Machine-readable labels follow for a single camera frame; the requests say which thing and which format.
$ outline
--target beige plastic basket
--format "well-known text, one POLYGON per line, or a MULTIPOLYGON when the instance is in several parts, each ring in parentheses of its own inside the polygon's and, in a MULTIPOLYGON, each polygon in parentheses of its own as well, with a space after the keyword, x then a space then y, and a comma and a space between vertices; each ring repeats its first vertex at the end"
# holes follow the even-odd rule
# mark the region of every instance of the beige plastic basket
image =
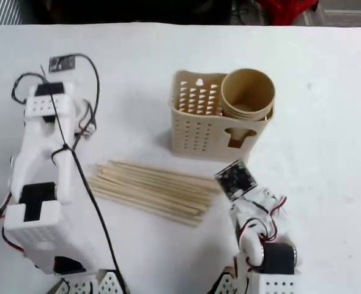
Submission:
POLYGON ((217 161, 248 159, 258 137, 272 119, 274 107, 259 121, 221 115, 220 92, 225 73, 178 71, 173 80, 171 127, 173 153, 217 161), (233 128, 250 130, 244 141, 231 139, 233 128))

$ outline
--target basket handle hole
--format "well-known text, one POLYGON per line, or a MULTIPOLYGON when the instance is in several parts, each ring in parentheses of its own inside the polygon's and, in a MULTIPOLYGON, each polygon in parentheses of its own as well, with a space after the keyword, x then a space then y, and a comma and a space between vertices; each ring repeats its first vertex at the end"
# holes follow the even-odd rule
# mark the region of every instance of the basket handle hole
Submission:
POLYGON ((247 137, 254 137, 257 133, 254 130, 243 129, 241 127, 230 127, 225 129, 226 133, 231 134, 228 147, 241 148, 247 137))

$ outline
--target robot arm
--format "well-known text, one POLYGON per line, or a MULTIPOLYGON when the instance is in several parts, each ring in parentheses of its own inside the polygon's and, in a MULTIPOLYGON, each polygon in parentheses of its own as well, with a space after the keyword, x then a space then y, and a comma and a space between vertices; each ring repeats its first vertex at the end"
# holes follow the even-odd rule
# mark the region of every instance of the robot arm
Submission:
MULTIPOLYGON (((282 210, 286 197, 258 186, 239 160, 215 177, 232 203, 229 215, 239 244, 233 293, 298 293, 299 258, 282 210)), ((228 285, 216 285, 224 286, 211 293, 228 293, 228 285)))
POLYGON ((96 273, 97 254, 66 212, 75 201, 72 176, 75 163, 70 151, 78 124, 88 114, 87 103, 75 97, 72 84, 50 83, 33 87, 24 111, 24 137, 14 160, 10 191, 16 204, 6 210, 4 229, 22 246, 25 256, 46 274, 96 273), (55 118, 54 104, 59 116, 55 118), (45 162, 56 164, 57 183, 36 183, 35 175, 45 162))

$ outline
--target white table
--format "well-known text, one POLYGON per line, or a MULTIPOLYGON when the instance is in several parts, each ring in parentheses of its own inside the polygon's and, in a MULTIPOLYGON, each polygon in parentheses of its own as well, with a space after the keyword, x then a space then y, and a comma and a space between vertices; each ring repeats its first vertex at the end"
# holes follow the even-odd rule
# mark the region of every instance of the white table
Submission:
MULTIPOLYGON (((87 173, 89 164, 108 159, 203 175, 219 171, 225 164, 176 158, 168 150, 173 73, 240 67, 267 73, 277 88, 276 113, 249 168, 261 184, 289 197, 285 210, 304 259, 303 293, 361 293, 361 28, 0 27, 0 204, 8 192, 9 156, 23 134, 23 109, 10 99, 14 79, 40 72, 40 64, 47 68, 50 56, 79 51, 95 61, 102 82, 99 130, 79 150, 87 173)), ((93 99, 94 76, 85 61, 49 76, 59 78, 80 82, 93 99)), ((76 198, 80 215, 94 216, 86 194, 76 198)), ((237 251, 224 197, 198 228, 102 199, 99 205, 132 293, 206 293, 237 251)), ((98 238, 103 267, 110 268, 93 219, 83 229, 98 238)), ((1 225, 0 293, 44 293, 56 278, 5 245, 1 225)))

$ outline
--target stack of paper cups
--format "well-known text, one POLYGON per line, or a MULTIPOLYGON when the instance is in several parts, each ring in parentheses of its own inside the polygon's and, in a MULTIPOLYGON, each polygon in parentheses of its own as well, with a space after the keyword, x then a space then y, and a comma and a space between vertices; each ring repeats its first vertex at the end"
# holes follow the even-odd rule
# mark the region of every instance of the stack of paper cups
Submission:
MULTIPOLYGON (((272 80, 255 69, 238 69, 221 84, 221 109, 224 116, 244 121, 264 120, 274 104, 272 80)), ((231 139, 244 140, 248 129, 232 128, 231 139)))

